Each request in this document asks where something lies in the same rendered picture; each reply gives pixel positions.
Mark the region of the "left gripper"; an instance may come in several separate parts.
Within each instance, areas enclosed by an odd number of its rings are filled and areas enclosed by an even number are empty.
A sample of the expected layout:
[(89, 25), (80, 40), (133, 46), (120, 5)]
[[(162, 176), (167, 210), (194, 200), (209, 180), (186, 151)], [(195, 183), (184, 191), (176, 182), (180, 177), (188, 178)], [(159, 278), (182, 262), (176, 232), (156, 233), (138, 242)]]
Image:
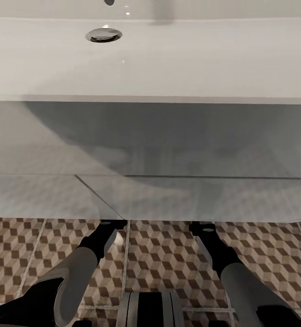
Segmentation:
[(122, 230), (125, 225), (127, 225), (127, 221), (125, 220), (109, 220), (109, 219), (102, 219), (101, 222), (103, 221), (113, 221), (116, 224), (116, 228), (118, 230)]

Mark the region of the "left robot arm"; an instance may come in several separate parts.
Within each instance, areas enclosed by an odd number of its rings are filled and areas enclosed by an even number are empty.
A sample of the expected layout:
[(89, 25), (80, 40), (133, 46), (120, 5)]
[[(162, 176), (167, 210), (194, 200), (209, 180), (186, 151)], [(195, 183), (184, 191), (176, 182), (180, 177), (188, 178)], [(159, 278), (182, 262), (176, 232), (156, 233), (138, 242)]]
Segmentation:
[(0, 305), (0, 327), (66, 327), (83, 299), (89, 281), (125, 220), (102, 219), (91, 235), (26, 293)]

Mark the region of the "robot trunk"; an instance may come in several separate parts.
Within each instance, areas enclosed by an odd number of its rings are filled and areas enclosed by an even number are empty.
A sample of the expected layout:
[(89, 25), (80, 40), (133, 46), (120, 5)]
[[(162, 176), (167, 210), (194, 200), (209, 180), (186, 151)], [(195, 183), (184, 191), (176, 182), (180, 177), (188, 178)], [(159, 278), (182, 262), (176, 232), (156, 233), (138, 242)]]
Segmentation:
[(177, 292), (124, 292), (116, 327), (185, 327)]

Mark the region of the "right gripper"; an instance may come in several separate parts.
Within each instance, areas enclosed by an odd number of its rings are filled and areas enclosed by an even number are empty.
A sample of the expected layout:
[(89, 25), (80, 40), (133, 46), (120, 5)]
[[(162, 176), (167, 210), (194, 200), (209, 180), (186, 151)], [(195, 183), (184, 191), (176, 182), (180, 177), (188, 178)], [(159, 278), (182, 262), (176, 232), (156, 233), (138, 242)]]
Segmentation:
[(212, 228), (216, 231), (215, 224), (191, 224), (189, 225), (189, 231), (192, 231), (193, 236), (198, 236), (201, 228)]

